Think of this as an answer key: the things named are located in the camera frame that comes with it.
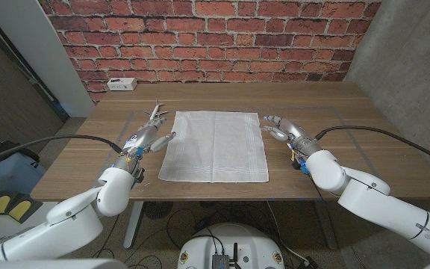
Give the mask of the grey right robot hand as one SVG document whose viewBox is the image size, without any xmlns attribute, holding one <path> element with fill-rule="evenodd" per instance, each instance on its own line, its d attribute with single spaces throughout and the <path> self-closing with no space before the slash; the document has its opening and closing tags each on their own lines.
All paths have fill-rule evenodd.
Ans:
<svg viewBox="0 0 430 269">
<path fill-rule="evenodd" d="M 262 128 L 264 131 L 276 140 L 290 144 L 303 155 L 310 156 L 322 149 L 314 138 L 292 121 L 278 116 L 264 116 L 264 119 L 275 124 L 274 126 L 264 126 Z"/>
</svg>

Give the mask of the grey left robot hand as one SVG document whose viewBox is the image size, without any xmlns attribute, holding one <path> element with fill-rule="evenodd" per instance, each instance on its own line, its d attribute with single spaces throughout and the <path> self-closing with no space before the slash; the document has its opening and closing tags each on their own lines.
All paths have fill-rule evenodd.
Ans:
<svg viewBox="0 0 430 269">
<path fill-rule="evenodd" d="M 158 129 L 165 122 L 165 117 L 150 119 L 127 139 L 122 148 L 122 153 L 127 156 L 136 155 L 140 157 L 147 152 L 160 152 L 176 136 L 176 132 L 171 132 L 170 134 L 157 138 Z"/>
</svg>

